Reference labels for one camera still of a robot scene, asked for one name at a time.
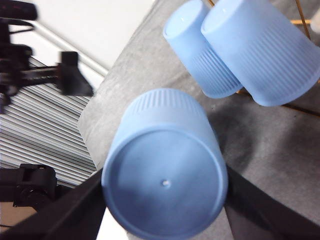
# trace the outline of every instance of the wooden stick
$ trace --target wooden stick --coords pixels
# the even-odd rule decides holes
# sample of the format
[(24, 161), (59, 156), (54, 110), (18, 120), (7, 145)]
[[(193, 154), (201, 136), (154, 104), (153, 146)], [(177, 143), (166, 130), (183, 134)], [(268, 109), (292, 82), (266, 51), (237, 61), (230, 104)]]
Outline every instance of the wooden stick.
[[(301, 19), (292, 19), (290, 21), (294, 25), (303, 25), (304, 24)], [(311, 24), (311, 19), (306, 19), (305, 20), (305, 24), (310, 25)]]
[(215, 5), (214, 1), (213, 0), (208, 0), (210, 5), (213, 7)]
[(298, 7), (299, 14), (300, 14), (300, 17), (301, 17), (301, 20), (302, 20), (302, 23), (303, 23), (305, 35), (306, 35), (309, 39), (311, 39), (311, 38), (310, 38), (310, 34), (309, 34), (309, 30), (308, 30), (308, 27), (307, 27), (307, 24), (306, 24), (304, 12), (302, 11), (302, 7), (301, 7), (301, 4), (300, 4), (300, 0), (295, 0), (295, 2), (296, 2), (296, 6)]

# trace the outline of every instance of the light blue cup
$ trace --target light blue cup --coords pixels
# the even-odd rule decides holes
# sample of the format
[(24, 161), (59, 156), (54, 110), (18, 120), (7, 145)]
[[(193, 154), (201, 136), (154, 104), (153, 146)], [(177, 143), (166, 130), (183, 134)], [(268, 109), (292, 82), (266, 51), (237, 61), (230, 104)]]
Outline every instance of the light blue cup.
[(203, 93), (214, 99), (224, 98), (242, 85), (201, 34), (201, 24), (208, 12), (201, 0), (186, 2), (168, 19), (163, 36)]
[(268, 0), (220, 0), (201, 32), (260, 105), (293, 101), (320, 77), (320, 48)]
[(205, 111), (190, 95), (161, 88), (125, 111), (102, 172), (107, 206), (148, 240), (182, 240), (210, 225), (227, 193), (224, 159)]

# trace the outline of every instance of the white wall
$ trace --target white wall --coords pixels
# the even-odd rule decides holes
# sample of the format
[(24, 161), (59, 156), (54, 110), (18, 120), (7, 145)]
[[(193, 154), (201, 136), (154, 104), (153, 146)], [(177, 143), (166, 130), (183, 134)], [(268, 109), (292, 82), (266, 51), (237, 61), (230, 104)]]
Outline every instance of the white wall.
[(35, 58), (53, 65), (57, 51), (77, 51), (80, 70), (96, 89), (148, 13), (154, 0), (25, 0), (36, 4), (36, 32), (13, 36)]

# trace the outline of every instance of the ridged texture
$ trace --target ridged texture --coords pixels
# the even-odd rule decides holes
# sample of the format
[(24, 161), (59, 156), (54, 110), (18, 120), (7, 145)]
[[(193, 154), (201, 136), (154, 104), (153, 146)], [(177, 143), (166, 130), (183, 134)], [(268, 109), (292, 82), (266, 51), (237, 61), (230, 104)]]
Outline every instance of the ridged texture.
[(191, 63), (192, 65), (187, 66), (190, 74), (209, 97), (227, 97), (242, 87), (209, 45), (195, 56)]
[(88, 101), (62, 96), (50, 84), (22, 89), (0, 115), (0, 167), (45, 164), (72, 186), (89, 178), (96, 168), (77, 127)]
[(232, 56), (238, 65), (234, 73), (242, 76), (241, 83), (258, 103), (274, 105), (311, 87), (320, 77), (320, 49), (280, 21), (283, 19), (270, 19), (257, 39)]
[(135, 99), (126, 110), (123, 119), (156, 108), (184, 109), (193, 115), (207, 118), (200, 104), (190, 95), (175, 89), (161, 88), (148, 91)]

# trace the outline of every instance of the small hole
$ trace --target small hole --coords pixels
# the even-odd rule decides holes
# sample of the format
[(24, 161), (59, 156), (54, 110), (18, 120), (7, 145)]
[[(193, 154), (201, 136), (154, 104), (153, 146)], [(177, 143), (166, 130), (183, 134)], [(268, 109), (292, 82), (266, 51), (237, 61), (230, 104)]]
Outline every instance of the small hole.
[(170, 185), (171, 185), (171, 183), (170, 183), (169, 180), (166, 180), (166, 179), (165, 179), (165, 180), (162, 180), (162, 181), (161, 181), (161, 186), (162, 186), (162, 187), (167, 187), (167, 188), (168, 188)]

